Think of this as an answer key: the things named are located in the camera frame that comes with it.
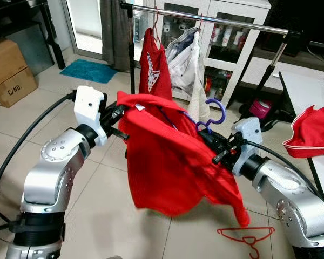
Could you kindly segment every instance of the white cloth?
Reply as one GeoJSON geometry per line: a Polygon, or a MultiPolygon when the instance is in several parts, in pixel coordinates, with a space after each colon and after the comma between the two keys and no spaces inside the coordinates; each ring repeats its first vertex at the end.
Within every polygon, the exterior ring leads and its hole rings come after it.
{"type": "Polygon", "coordinates": [[[209,105],[203,89],[204,65],[200,53],[199,31],[191,28],[173,41],[166,50],[169,74],[172,87],[178,87],[191,95],[188,113],[195,121],[207,121],[210,116],[209,105]],[[194,34],[193,42],[180,53],[175,51],[176,43],[181,45],[180,39],[189,40],[194,34]]]}

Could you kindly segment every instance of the clothing rack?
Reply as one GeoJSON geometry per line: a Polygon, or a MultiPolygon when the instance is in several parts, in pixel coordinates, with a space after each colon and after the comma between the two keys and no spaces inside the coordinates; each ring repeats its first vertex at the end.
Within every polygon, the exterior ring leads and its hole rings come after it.
{"type": "MultiPolygon", "coordinates": [[[[257,96],[259,95],[259,92],[262,90],[265,82],[269,79],[270,75],[274,71],[275,65],[278,62],[278,60],[280,59],[283,51],[285,50],[290,37],[291,36],[296,36],[296,37],[301,36],[301,33],[296,32],[296,31],[275,28],[275,27],[270,27],[270,26],[264,26],[264,25],[259,25],[259,24],[253,24],[253,23],[236,22],[236,21],[231,21],[228,19],[200,16],[200,15],[194,15],[191,13],[176,12],[176,11],[163,10],[163,9],[157,10],[156,8],[139,6],[139,5],[134,5],[134,4],[127,4],[127,3],[123,3],[123,2],[121,2],[120,6],[122,9],[127,10],[127,17],[129,19],[129,59],[130,59],[130,74],[131,74],[130,76],[131,76],[131,93],[132,94],[135,93],[135,89],[134,89],[135,84],[134,84],[133,10],[155,13],[158,15],[175,16],[175,17],[180,17],[180,18],[184,18],[184,19],[197,20],[197,21],[203,21],[203,22],[218,23],[218,24],[229,25],[229,26],[233,26],[233,27],[240,27],[240,28],[245,28],[245,29],[250,29],[250,30],[258,30],[258,31],[271,32],[271,33],[283,35],[283,41],[282,41],[279,49],[277,50],[274,58],[272,59],[269,66],[267,67],[264,75],[262,76],[258,87],[254,91],[253,96],[248,103],[247,110],[242,113],[240,120],[243,118],[247,118],[247,116],[249,115],[249,108],[252,106],[254,100],[257,98],[257,96]]],[[[267,114],[266,118],[271,119],[272,113],[275,111],[276,111],[276,108],[271,108],[269,113],[267,114]]],[[[267,120],[263,121],[261,123],[261,128],[263,128],[263,126],[266,125],[267,123],[269,123],[269,121],[267,121],[267,120]]]]}

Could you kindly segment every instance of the white table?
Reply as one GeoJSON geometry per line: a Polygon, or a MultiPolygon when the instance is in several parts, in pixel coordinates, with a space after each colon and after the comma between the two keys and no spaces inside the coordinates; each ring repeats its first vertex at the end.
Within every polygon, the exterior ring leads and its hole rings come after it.
{"type": "MultiPolygon", "coordinates": [[[[281,71],[280,79],[283,90],[293,105],[295,115],[299,115],[306,108],[317,105],[324,106],[324,80],[292,74],[281,71]]],[[[324,195],[324,155],[308,159],[318,191],[324,195]]]]}

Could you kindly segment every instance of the black furniture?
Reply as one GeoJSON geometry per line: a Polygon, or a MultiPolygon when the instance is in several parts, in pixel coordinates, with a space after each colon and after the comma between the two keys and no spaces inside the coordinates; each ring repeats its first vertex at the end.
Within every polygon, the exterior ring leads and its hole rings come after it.
{"type": "Polygon", "coordinates": [[[51,19],[47,0],[0,0],[0,20],[9,17],[12,23],[29,19],[29,14],[40,11],[48,33],[46,42],[51,45],[59,69],[65,68],[60,46],[55,42],[56,32],[51,19]]]}

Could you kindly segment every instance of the purple hanger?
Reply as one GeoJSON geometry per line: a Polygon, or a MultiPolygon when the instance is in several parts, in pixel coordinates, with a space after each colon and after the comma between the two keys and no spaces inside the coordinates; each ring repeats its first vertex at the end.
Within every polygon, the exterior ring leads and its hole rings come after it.
{"type": "Polygon", "coordinates": [[[195,125],[196,131],[199,131],[198,130],[199,125],[203,125],[207,128],[208,132],[211,133],[211,129],[209,128],[210,123],[221,124],[222,122],[224,122],[224,120],[226,119],[226,109],[223,107],[223,104],[219,100],[214,99],[214,98],[206,100],[205,103],[206,104],[216,103],[222,111],[222,117],[219,120],[209,119],[206,123],[204,123],[203,121],[199,121],[196,123],[196,125],[195,125]]]}

